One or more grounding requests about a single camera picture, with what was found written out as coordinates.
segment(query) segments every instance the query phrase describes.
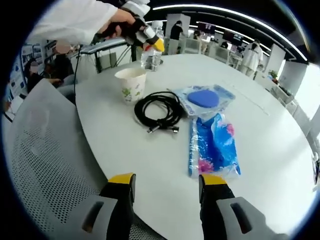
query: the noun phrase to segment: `ceiling light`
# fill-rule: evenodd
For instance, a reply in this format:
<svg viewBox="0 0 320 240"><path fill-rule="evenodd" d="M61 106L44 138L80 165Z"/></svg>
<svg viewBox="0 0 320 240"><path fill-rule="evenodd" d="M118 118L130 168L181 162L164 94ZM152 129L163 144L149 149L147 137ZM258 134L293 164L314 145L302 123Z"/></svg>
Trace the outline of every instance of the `ceiling light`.
<svg viewBox="0 0 320 240"><path fill-rule="evenodd" d="M153 10L172 9L172 8L202 8L202 9L217 10L217 11L222 11L222 12L238 15L238 16L240 16L242 18L245 18L245 19L248 19L248 20L250 20L252 22L255 22L255 23L261 25L262 27L268 29L269 31L273 32L278 37L283 39L286 43L288 43L305 61L308 60L306 58L306 56L292 42L290 42L285 36L283 36L281 33L276 31L275 29L273 29L269 25L265 24L264 22L262 22L262 21L260 21L258 19L255 19L255 18L253 18L251 16L245 15L245 14L243 14L241 12L233 11L233 10L230 10L230 9L227 9L227 8L223 8L223 7L201 5L201 4L174 4L174 5L166 5L166 6L154 7Z"/></svg>
<svg viewBox="0 0 320 240"><path fill-rule="evenodd" d="M266 53L265 51L262 51L264 55L267 55L268 57L270 57L270 54Z"/></svg>
<svg viewBox="0 0 320 240"><path fill-rule="evenodd" d="M216 33L218 33L218 34L224 34L224 32L223 31L218 31L218 30L214 30Z"/></svg>
<svg viewBox="0 0 320 240"><path fill-rule="evenodd" d="M168 20L153 20L153 21L160 21L160 22L166 22ZM153 21L146 21L146 24L151 24Z"/></svg>
<svg viewBox="0 0 320 240"><path fill-rule="evenodd" d="M215 26L216 28L227 30L227 31L229 31L229 32L231 32L231 33L238 34L238 35L243 36L243 37L245 37L245 38L247 38L247 39L250 39L251 41L254 41L254 39L253 39L252 37L249 37L249 36L247 36L247 35L244 35L244 34L238 32L238 31L235 31L235 30L226 28L226 27L224 27L224 26L218 26L218 25L214 25L214 24L211 24L211 23L208 23L208 22L203 22L203 21L201 21L200 23L202 23L202 24L210 24L210 25ZM261 46L261 47L264 47L265 49L267 49L268 51L271 52L271 49L270 49L269 47L267 47L266 45L260 43L260 46Z"/></svg>
<svg viewBox="0 0 320 240"><path fill-rule="evenodd" d="M268 48L266 45L263 45L262 43L260 43L260 46L261 46L261 47L264 47L265 49L267 49L267 50L269 50L269 51L271 52L271 49Z"/></svg>

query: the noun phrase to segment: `white round table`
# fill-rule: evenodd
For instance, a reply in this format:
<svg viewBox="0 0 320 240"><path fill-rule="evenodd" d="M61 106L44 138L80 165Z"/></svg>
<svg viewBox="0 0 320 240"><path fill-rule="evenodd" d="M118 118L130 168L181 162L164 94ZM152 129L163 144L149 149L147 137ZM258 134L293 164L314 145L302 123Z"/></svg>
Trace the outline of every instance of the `white round table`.
<svg viewBox="0 0 320 240"><path fill-rule="evenodd" d="M225 110L235 129L242 175L229 187L266 217L277 233L291 233L310 208L313 169L310 146L289 112L260 85L219 61L199 54L163 57L148 72L144 95L191 85L219 84L236 99ZM188 176L189 120L179 133L148 134L125 105L114 74L131 63L106 70L76 86L76 105L84 134L107 178L136 174L135 213L169 240L203 239L199 185ZM150 107L152 117L161 114Z"/></svg>

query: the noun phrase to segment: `hand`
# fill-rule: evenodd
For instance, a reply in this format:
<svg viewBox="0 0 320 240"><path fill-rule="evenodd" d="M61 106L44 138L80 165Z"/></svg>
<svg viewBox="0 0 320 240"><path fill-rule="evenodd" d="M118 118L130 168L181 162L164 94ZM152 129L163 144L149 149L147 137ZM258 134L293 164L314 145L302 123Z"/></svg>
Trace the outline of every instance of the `hand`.
<svg viewBox="0 0 320 240"><path fill-rule="evenodd" d="M118 9L115 13L115 15L113 15L113 17L106 22L98 31L99 34L103 33L105 30L107 30L108 26L111 23L124 23L127 22L128 24L132 25L135 22L135 18L131 15L131 13L124 11L122 9ZM109 38L115 38L115 37L120 37L121 36L121 28L120 26L116 26L115 28L115 33L111 36L108 36L107 39Z"/></svg>
<svg viewBox="0 0 320 240"><path fill-rule="evenodd" d="M60 83L62 82L59 78L51 78L49 79L49 83L54 84L54 83Z"/></svg>
<svg viewBox="0 0 320 240"><path fill-rule="evenodd" d="M4 102L4 106L3 106L4 111L5 112L8 111L10 107L11 107L11 102L10 101L5 101Z"/></svg>

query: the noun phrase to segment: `paper cup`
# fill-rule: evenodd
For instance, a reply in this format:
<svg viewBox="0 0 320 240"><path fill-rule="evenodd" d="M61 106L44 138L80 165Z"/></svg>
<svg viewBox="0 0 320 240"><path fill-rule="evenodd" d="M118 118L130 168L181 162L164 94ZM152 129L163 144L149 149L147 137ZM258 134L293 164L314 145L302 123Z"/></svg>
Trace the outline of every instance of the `paper cup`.
<svg viewBox="0 0 320 240"><path fill-rule="evenodd" d="M115 74L121 83L121 95L127 104L143 98L146 74L147 71L142 68L126 68Z"/></svg>

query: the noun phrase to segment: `blue sponge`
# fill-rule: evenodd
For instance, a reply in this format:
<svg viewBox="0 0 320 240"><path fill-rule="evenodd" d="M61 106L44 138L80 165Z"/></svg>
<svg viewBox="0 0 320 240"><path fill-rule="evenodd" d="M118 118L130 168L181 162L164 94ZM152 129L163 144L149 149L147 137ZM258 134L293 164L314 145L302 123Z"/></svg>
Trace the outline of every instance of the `blue sponge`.
<svg viewBox="0 0 320 240"><path fill-rule="evenodd" d="M219 104L219 96L214 91L201 90L188 94L189 102L198 105L202 108L214 108Z"/></svg>

